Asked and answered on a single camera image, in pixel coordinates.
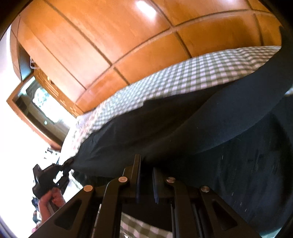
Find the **left hand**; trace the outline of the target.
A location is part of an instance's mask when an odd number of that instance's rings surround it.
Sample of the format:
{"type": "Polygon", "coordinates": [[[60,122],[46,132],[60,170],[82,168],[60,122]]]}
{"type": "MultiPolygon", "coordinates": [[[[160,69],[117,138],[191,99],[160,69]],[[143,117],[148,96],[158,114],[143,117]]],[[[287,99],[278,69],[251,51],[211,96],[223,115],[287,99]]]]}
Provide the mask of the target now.
{"type": "Polygon", "coordinates": [[[41,224],[46,222],[51,217],[51,212],[48,209],[50,201],[56,205],[58,208],[61,208],[65,205],[65,200],[61,191],[58,188],[52,188],[46,194],[44,194],[38,202],[39,212],[41,215],[41,224]]]}

